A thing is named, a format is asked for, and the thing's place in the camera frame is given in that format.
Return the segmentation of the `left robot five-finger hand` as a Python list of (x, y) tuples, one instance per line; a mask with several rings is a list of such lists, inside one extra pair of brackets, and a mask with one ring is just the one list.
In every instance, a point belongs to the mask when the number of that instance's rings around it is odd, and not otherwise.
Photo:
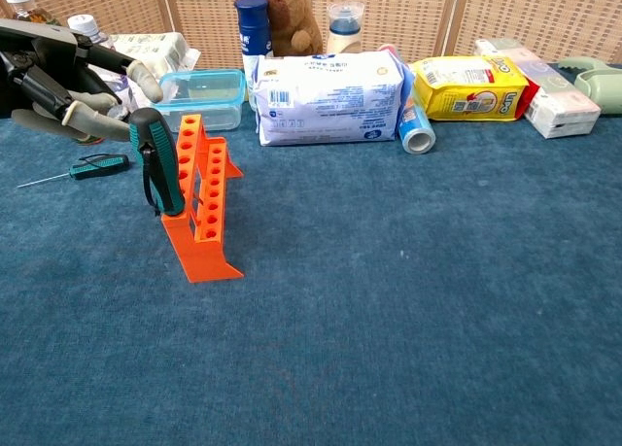
[(143, 62), (67, 27), (3, 18), (1, 117), (78, 141), (128, 141), (126, 120), (109, 116), (121, 100), (94, 66), (126, 76), (153, 102), (163, 98)]

